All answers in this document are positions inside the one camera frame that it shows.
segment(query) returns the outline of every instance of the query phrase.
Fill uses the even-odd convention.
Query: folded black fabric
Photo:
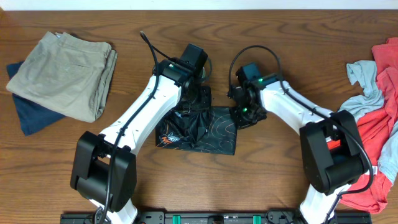
[[[11,79],[17,72],[23,62],[7,65],[7,73]],[[64,118],[65,116],[44,108],[30,100],[12,94],[12,98],[17,108],[19,122],[22,132],[25,136],[34,134],[46,126]]]
[[[212,154],[234,155],[236,127],[228,107],[181,115],[171,111],[156,126],[156,146]]]

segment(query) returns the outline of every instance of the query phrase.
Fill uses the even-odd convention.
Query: red cloth
[[[357,125],[365,151],[372,165],[377,166],[381,149],[388,140],[392,127],[398,118],[398,38],[387,40],[387,44],[372,48],[377,65],[377,87],[384,95],[384,107],[367,113],[359,119]],[[339,142],[330,142],[329,148],[336,147]],[[362,175],[349,190],[364,187],[369,180]],[[380,171],[374,176],[370,189],[359,194],[344,195],[342,204],[370,213],[380,213],[387,205],[387,194],[392,187],[390,180]]]

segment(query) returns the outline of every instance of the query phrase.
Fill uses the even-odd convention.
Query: wooden table
[[[78,138],[99,133],[141,94],[154,65],[150,41],[179,57],[188,43],[213,61],[213,105],[229,106],[229,65],[252,44],[273,49],[285,77],[308,99],[337,110],[360,94],[346,76],[346,63],[371,60],[371,47],[398,36],[396,11],[75,11],[4,12],[0,15],[0,223],[58,223],[64,212],[94,206],[69,186]],[[24,60],[46,31],[109,42],[119,58],[106,109],[94,123],[71,118],[25,137],[11,94],[6,65]],[[258,62],[275,70],[261,50],[245,53],[236,68]],[[152,133],[137,158],[133,203],[168,211],[263,211],[296,208],[308,189],[297,134],[277,116],[238,132],[235,156],[156,149]],[[374,223],[398,218],[398,190]]]

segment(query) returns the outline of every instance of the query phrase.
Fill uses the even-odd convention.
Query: white wall
[[[0,0],[13,10],[398,9],[398,0]]]

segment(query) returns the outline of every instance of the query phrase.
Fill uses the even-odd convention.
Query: light blue cloth
[[[380,171],[394,184],[398,172],[398,122],[395,123],[390,138],[381,149],[378,164]]]
[[[347,76],[351,85],[359,82],[363,88],[363,95],[353,96],[345,101],[339,111],[347,110],[354,115],[358,122],[366,113],[380,109],[384,104],[384,97],[376,85],[376,63],[369,60],[347,64]]]

